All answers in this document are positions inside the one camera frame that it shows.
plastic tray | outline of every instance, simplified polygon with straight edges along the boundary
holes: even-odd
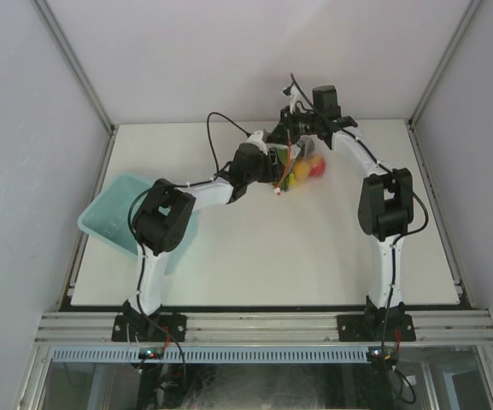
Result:
[[[78,225],[80,230],[136,259],[138,255],[136,240],[130,233],[126,221],[128,209],[132,201],[143,191],[149,189],[154,182],[151,179],[146,179],[133,173],[119,174],[79,216]],[[138,201],[132,216],[136,213],[141,203],[141,200]],[[175,256],[183,253],[196,234],[197,216],[193,214],[187,226],[184,239],[174,251],[172,259],[176,260]]]

white wall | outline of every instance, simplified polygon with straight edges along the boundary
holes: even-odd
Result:
[[[49,0],[116,124],[274,120],[295,72],[408,118],[468,0]]]
[[[105,132],[28,1],[0,2],[0,409],[54,304]]]
[[[493,1],[482,6],[418,129],[474,299],[493,318]]]

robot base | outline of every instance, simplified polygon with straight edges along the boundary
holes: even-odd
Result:
[[[377,309],[367,298],[364,314],[341,314],[337,317],[339,342],[380,342],[383,338],[386,309]],[[401,335],[402,342],[414,342],[414,322],[409,314],[405,314],[403,303],[391,307],[384,334],[386,342],[397,342],[396,334]]]
[[[126,302],[123,305],[122,313],[115,318],[111,334],[112,342],[136,341],[136,338],[139,342],[166,342],[168,335],[153,326],[142,314],[136,312],[130,303]],[[183,314],[154,313],[150,316],[150,320],[166,329],[179,343],[185,340],[187,317]]]

white platform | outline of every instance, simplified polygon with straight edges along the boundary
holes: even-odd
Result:
[[[407,167],[428,206],[420,171],[402,120],[359,121],[375,151]],[[244,123],[249,131],[272,122]],[[212,125],[220,164],[244,135],[227,123]],[[318,147],[327,160],[322,179],[282,196],[253,184],[231,205],[205,209],[198,234],[164,281],[167,306],[359,305],[370,284],[371,247],[356,216],[361,181],[352,166]],[[104,185],[123,171],[172,182],[195,182],[214,172],[204,124],[120,126]],[[415,220],[423,214],[415,204]],[[72,304],[121,305],[136,284],[136,263],[89,238]],[[455,304],[458,297],[431,213],[428,228],[405,239],[402,293],[406,304]]]

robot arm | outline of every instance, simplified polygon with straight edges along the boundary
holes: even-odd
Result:
[[[408,232],[408,224],[414,217],[411,173],[406,168],[396,170],[373,154],[355,121],[341,117],[334,87],[314,89],[313,98],[318,113],[301,112],[290,106],[283,108],[274,130],[270,134],[255,132],[241,143],[229,170],[220,172],[212,182],[178,187],[165,179],[156,181],[133,220],[140,243],[135,282],[138,287],[129,299],[134,310],[150,315],[161,306],[162,277],[168,258],[184,236],[192,212],[234,202],[253,182],[278,181],[283,170],[267,145],[295,145],[301,136],[315,134],[330,149],[351,161],[363,179],[358,219],[361,229],[372,236],[373,245],[373,279],[366,309],[369,312],[366,316],[371,319],[367,322],[371,322],[371,327],[382,323],[391,286],[394,291],[390,309],[403,314],[400,289],[403,241],[397,239]]]

